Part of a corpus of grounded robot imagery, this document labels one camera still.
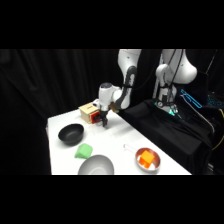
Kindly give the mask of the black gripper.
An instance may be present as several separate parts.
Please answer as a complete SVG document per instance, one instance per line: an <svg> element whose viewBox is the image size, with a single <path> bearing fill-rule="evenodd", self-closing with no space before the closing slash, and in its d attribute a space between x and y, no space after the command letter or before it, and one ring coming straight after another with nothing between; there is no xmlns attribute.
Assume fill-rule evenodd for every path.
<svg viewBox="0 0 224 224"><path fill-rule="evenodd" d="M98 99L94 100L94 106L97 107L98 110L99 110L99 113L101 115L101 124L102 124L102 126L107 127L107 125L108 125L108 118L105 117L105 116L107 116L107 114L108 114L108 112L110 110L109 106L101 105Z"/></svg>

